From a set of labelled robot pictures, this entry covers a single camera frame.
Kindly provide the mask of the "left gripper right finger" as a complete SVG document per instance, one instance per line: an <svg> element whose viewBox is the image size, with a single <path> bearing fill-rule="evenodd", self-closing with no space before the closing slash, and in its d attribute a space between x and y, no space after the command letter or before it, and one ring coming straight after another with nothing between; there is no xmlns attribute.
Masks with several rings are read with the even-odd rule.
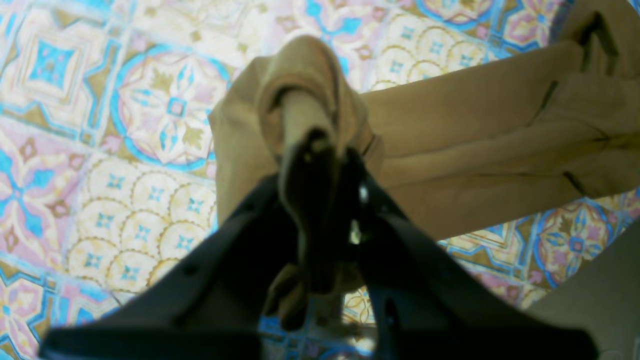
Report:
<svg viewBox="0 0 640 360"><path fill-rule="evenodd" d="M420 230L365 168L356 150L343 171L350 244L377 326L374 360L596 360L582 329L551 325L501 300Z"/></svg>

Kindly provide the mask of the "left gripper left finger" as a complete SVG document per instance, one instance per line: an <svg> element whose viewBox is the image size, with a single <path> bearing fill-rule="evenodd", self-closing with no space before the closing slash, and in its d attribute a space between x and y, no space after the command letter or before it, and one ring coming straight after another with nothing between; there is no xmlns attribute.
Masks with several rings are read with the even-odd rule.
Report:
<svg viewBox="0 0 640 360"><path fill-rule="evenodd" d="M266 294L293 259L297 231L265 178L150 289L80 326L53 328L42 360L258 360Z"/></svg>

